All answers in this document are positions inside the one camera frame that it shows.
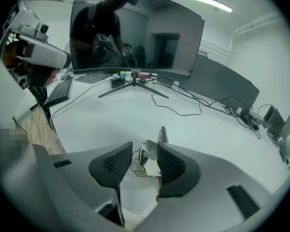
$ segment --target curved monitor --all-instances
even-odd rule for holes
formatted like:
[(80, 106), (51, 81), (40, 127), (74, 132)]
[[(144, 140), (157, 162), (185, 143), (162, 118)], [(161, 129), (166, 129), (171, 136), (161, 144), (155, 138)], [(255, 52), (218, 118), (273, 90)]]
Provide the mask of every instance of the curved monitor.
[(136, 71), (190, 78), (204, 20), (170, 0), (76, 0), (74, 73)]

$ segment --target ceiling light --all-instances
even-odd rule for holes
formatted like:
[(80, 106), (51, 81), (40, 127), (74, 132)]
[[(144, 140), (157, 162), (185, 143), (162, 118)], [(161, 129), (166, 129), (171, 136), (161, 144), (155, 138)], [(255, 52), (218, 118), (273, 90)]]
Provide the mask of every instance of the ceiling light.
[(233, 11), (233, 8), (229, 7), (228, 5), (223, 4), (221, 2), (217, 2), (215, 0), (196, 0), (196, 1), (208, 3), (210, 5), (217, 7), (217, 8), (225, 10), (226, 12), (229, 12), (229, 13), (231, 13)]

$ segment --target desk surface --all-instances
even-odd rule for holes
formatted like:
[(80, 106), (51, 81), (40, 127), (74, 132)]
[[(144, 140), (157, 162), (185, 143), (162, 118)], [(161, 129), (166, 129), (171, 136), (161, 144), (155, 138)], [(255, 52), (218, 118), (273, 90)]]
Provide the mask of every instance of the desk surface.
[[(48, 94), (58, 82), (47, 88)], [(278, 148), (260, 129), (261, 139), (226, 114), (201, 105), (202, 115), (179, 116), (170, 109), (157, 107), (152, 93), (128, 87), (98, 98), (110, 90), (109, 81), (87, 84), (72, 81), (70, 99), (50, 107), (51, 113), (66, 105), (91, 86), (95, 86), (53, 119), (58, 137), (67, 153), (95, 149), (118, 142), (133, 142), (137, 150), (146, 140), (156, 142), (159, 130), (166, 127), (169, 143), (226, 159), (274, 193), (289, 176)], [(180, 114), (199, 113), (198, 102), (155, 85), (169, 99), (154, 95), (158, 105)], [(121, 183), (123, 208), (146, 217), (157, 205), (158, 180), (137, 177), (129, 169)]]

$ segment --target red object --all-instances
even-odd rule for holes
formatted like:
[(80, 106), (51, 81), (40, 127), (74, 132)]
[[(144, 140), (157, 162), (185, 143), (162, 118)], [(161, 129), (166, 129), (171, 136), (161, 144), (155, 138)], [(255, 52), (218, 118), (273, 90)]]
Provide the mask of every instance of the red object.
[(139, 73), (139, 78), (141, 78), (141, 79), (147, 79), (147, 78), (149, 78), (149, 74), (140, 74)]

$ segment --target black keyboard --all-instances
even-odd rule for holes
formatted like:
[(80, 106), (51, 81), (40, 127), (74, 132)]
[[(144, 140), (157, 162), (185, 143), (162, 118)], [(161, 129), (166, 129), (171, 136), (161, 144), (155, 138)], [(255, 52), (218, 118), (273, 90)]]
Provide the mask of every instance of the black keyboard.
[(68, 93), (72, 80), (66, 80), (58, 83), (54, 90), (47, 97), (44, 102), (45, 107), (49, 107), (69, 99)]

